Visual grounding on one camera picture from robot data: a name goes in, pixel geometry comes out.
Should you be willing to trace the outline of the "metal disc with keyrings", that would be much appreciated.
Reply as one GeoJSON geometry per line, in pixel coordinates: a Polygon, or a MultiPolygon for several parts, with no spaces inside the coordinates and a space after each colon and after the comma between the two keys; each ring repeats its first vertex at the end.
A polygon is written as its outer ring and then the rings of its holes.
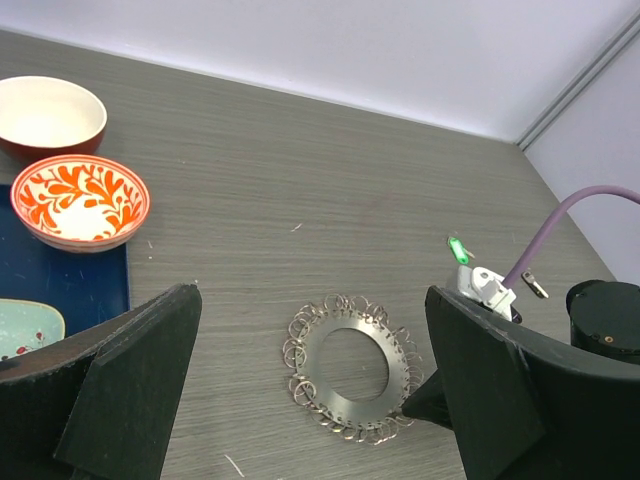
{"type": "Polygon", "coordinates": [[[340,294],[303,305],[282,356],[292,400],[342,439],[380,445],[411,425],[401,407],[424,381],[422,358],[382,305],[340,294]]]}

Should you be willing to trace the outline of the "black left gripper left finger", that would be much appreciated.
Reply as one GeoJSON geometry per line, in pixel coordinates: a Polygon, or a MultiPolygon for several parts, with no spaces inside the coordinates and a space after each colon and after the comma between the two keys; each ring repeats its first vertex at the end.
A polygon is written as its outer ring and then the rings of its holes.
{"type": "Polygon", "coordinates": [[[2,478],[159,478],[201,312],[198,288],[178,284],[2,361],[2,478]]]}

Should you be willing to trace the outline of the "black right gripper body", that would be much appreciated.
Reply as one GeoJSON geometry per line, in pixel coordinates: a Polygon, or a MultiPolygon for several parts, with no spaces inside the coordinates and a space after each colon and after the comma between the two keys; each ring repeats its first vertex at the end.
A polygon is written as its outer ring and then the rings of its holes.
{"type": "Polygon", "coordinates": [[[639,286],[587,280],[566,294],[571,345],[622,361],[639,363],[639,286]]]}

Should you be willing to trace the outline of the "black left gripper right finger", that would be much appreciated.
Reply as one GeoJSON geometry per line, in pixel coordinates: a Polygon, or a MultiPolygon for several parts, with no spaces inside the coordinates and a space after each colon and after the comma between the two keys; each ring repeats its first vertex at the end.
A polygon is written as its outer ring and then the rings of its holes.
{"type": "Polygon", "coordinates": [[[451,429],[470,479],[635,479],[639,363],[596,355],[432,287],[437,368],[403,414],[451,429]]]}

